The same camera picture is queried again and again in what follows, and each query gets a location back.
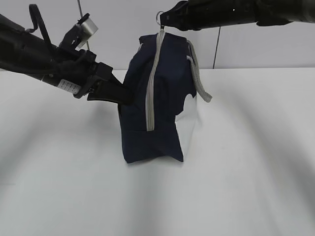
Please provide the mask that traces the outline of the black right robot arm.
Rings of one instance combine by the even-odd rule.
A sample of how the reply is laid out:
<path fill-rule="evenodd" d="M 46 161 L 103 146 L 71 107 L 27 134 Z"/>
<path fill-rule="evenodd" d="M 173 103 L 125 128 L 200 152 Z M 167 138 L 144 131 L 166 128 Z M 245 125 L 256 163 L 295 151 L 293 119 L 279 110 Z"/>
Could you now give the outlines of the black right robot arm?
<path fill-rule="evenodd" d="M 314 23 L 314 0 L 182 0 L 160 15 L 181 31 L 255 23 L 259 27 Z"/>

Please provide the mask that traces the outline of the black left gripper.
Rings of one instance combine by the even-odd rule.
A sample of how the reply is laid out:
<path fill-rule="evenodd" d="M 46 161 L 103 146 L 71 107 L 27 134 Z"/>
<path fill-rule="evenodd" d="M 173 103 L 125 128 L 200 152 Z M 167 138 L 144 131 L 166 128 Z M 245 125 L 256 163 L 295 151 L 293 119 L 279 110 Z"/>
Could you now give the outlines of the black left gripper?
<path fill-rule="evenodd" d="M 96 62 L 91 51 L 58 48 L 58 73 L 46 76 L 46 83 L 73 94 L 88 96 L 88 101 L 130 105 L 134 95 L 112 73 L 113 68 Z"/>

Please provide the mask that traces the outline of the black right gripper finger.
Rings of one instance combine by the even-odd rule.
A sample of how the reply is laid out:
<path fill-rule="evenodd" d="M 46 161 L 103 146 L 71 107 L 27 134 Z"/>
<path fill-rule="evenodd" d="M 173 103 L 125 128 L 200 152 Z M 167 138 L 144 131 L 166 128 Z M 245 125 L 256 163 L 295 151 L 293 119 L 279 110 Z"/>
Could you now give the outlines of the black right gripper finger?
<path fill-rule="evenodd" d="M 194 25 L 197 13 L 193 13 L 194 7 L 204 4 L 203 0 L 181 0 L 173 8 L 162 12 L 159 20 L 162 27 L 172 27 L 180 31 L 200 31 L 201 27 Z"/>

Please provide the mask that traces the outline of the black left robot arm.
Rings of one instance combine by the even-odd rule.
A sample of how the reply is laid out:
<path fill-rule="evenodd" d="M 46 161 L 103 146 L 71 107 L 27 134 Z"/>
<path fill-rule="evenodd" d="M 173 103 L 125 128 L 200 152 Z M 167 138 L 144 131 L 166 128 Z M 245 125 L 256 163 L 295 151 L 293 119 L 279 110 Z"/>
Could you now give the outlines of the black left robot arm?
<path fill-rule="evenodd" d="M 96 54 L 77 50 L 81 29 L 75 25 L 59 46 L 48 45 L 8 18 L 0 17 L 0 67 L 24 74 L 89 101 L 129 105 L 133 93 L 113 74 L 113 68 L 96 62 Z"/>

